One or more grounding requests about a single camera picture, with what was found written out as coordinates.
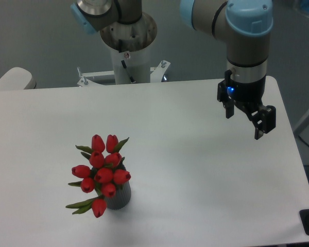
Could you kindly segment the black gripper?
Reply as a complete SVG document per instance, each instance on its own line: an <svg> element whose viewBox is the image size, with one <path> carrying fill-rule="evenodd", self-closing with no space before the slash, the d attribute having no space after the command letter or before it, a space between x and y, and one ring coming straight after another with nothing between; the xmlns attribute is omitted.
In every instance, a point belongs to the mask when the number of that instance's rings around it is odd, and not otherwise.
<svg viewBox="0 0 309 247"><path fill-rule="evenodd" d="M225 71L224 80L218 84L217 100L222 102L227 119L234 115L234 105L244 106L244 112L255 127L254 139L258 140L276 127L276 108L262 103L266 77L242 83L233 80L232 75L231 69Z"/></svg>

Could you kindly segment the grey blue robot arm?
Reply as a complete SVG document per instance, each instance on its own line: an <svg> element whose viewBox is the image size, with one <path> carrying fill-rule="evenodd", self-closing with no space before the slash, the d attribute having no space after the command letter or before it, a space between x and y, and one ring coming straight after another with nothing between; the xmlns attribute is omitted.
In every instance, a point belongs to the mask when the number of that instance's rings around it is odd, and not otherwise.
<svg viewBox="0 0 309 247"><path fill-rule="evenodd" d="M272 1L180 2L180 15L187 25L225 43L227 70L218 84L217 100L226 118L235 109L246 114L255 127L255 139L276 126L275 107L262 103L272 8ZM71 12L86 33L100 34L111 50L117 84L154 81L149 48L158 29L141 1L76 1Z"/></svg>

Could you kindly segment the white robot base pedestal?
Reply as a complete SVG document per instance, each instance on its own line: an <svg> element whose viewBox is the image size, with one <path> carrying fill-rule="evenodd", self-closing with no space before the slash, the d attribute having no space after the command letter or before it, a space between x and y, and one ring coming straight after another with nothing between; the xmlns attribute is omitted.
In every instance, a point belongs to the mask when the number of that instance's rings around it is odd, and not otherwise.
<svg viewBox="0 0 309 247"><path fill-rule="evenodd" d="M82 73L77 68L79 86L165 82L170 62L162 60L157 66L150 66L150 53L157 36L154 19L143 12L133 24L113 24L99 31L102 42L110 52L112 71Z"/></svg>

